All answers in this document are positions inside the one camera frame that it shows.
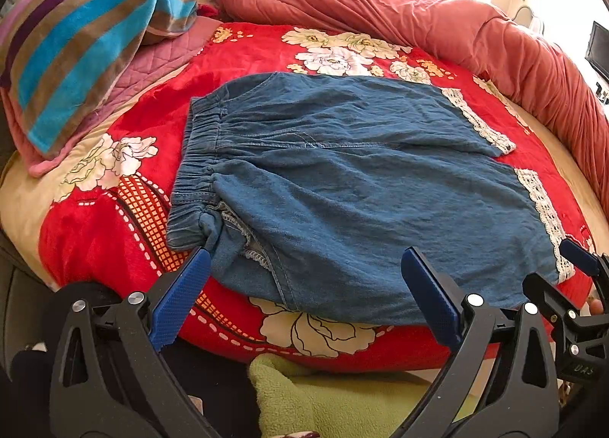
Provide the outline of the right hand painted nails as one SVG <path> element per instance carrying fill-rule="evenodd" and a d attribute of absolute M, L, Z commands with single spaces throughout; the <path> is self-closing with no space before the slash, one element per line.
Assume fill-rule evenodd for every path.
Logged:
<path fill-rule="evenodd" d="M 599 299 L 591 299 L 588 302 L 590 306 L 590 314 L 591 315 L 601 315 L 604 313 L 604 306 L 601 300 Z"/>

